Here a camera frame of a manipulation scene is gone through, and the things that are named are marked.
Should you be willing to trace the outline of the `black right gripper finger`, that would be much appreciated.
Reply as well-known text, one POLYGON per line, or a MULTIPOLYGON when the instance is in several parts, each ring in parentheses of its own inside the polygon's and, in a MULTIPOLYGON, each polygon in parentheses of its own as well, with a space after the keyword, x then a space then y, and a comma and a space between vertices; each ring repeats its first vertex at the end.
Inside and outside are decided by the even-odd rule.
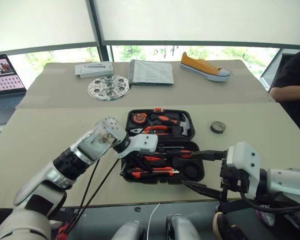
POLYGON ((219 150, 203 150, 196 151, 191 154, 193 158, 202 159, 205 161, 215 161, 222 160, 227 158, 227 150, 219 151, 219 150))
POLYGON ((195 181, 183 180, 182 184, 200 195, 203 195, 203 196, 206 196, 206 197, 218 200, 218 201, 226 201, 227 200, 227 191, 213 189, 213 188, 207 187, 205 184, 200 184, 195 181))

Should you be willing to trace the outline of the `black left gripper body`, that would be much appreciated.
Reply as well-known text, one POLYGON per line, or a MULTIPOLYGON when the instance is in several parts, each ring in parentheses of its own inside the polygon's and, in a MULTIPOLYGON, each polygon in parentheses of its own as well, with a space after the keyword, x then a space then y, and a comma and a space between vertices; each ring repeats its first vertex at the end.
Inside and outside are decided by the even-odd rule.
POLYGON ((135 163, 143 163, 147 162, 154 162, 156 157, 151 154, 151 152, 147 151, 133 151, 132 152, 132 161, 135 163))

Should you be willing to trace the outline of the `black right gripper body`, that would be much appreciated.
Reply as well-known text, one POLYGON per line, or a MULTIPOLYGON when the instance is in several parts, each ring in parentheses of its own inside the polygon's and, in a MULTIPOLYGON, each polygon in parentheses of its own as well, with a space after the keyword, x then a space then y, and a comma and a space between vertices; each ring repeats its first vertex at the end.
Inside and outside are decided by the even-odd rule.
POLYGON ((222 192, 220 194, 220 200, 226 201, 228 191, 247 193, 249 189, 249 174, 233 166, 228 166, 225 158, 221 160, 220 174, 221 183, 220 187, 222 192))

